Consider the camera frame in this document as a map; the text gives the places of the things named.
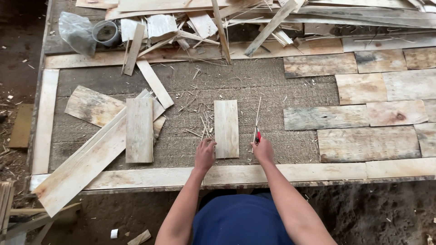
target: person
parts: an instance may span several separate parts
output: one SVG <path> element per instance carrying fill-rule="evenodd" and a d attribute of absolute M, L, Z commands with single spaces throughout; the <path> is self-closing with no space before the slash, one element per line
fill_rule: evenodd
<path fill-rule="evenodd" d="M 211 138 L 197 147 L 195 166 L 156 237 L 156 245 L 333 245 L 321 219 L 274 164 L 271 142 L 251 143 L 268 180 L 272 200 L 258 195 L 213 198 L 200 211 L 198 193 L 215 162 Z"/>

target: wood knot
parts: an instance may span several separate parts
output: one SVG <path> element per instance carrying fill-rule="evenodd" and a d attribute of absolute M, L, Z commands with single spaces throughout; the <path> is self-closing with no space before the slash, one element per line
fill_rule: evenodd
<path fill-rule="evenodd" d="M 406 119 L 406 116 L 403 115 L 403 114 L 401 114 L 401 113 L 398 113 L 398 114 L 397 114 L 397 119 L 403 121 L 403 120 Z"/>

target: right hand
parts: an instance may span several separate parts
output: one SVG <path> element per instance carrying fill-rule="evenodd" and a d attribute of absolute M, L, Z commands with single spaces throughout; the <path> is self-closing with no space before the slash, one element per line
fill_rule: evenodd
<path fill-rule="evenodd" d="M 261 165 L 274 164 L 273 145 L 269 140 L 262 137 L 257 145 L 251 142 L 251 146 L 253 147 L 254 156 Z"/>

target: blue shirt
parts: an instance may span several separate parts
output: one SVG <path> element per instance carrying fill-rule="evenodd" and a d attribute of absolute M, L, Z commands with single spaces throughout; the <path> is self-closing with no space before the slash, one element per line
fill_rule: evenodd
<path fill-rule="evenodd" d="M 254 195 L 219 196 L 192 225 L 192 245 L 294 245 L 272 200 Z"/>

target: workbench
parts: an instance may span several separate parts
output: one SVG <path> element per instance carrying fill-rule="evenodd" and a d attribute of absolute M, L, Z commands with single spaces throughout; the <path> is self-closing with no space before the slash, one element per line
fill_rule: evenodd
<path fill-rule="evenodd" d="M 68 54 L 73 50 L 58 33 L 58 19 L 62 11 L 88 17 L 95 24 L 104 20 L 106 10 L 75 7 L 75 1 L 49 0 L 46 27 L 41 52 L 41 65 L 35 96 L 34 119 L 27 165 L 32 168 L 33 147 L 39 101 L 41 99 L 41 76 L 46 55 Z M 122 50 L 98 46 L 97 51 Z M 259 112 L 259 129 L 262 136 L 271 140 L 277 164 L 320 163 L 315 130 L 286 131 L 283 127 L 283 109 L 288 107 L 315 107 L 339 105 L 337 85 L 334 76 L 293 78 L 284 76 L 283 59 L 268 58 L 238 60 L 233 65 L 220 66 L 206 62 L 172 62 L 152 66 L 165 89 L 174 100 L 174 105 L 166 110 L 167 120 L 154 146 L 154 162 L 151 164 L 125 163 L 125 153 L 121 153 L 106 169 L 137 170 L 149 168 L 193 167 L 196 146 L 200 138 L 186 132 L 186 129 L 201 132 L 200 113 L 195 112 L 213 107 L 214 100 L 238 100 L 239 148 L 240 157 L 217 160 L 216 166 L 257 164 L 250 152 L 253 138 L 256 110 L 259 97 L 262 103 Z M 54 123 L 51 137 L 49 173 L 52 173 L 82 144 L 90 139 L 100 128 L 64 113 L 71 93 L 78 85 L 125 101 L 134 98 L 144 88 L 150 90 L 144 77 L 136 67 L 133 76 L 121 75 L 121 65 L 109 67 L 86 67 L 61 69 L 59 74 Z M 190 107 L 181 110 L 189 102 Z M 434 179 L 434 176 L 304 181 L 293 182 L 294 186 L 323 186 L 339 184 L 365 184 L 401 182 Z M 218 188 L 260 188 L 266 183 L 202 185 L 202 189 Z M 82 191 L 81 194 L 109 194 L 139 191 L 178 191 L 182 186 L 146 187 L 130 189 L 109 189 Z"/>

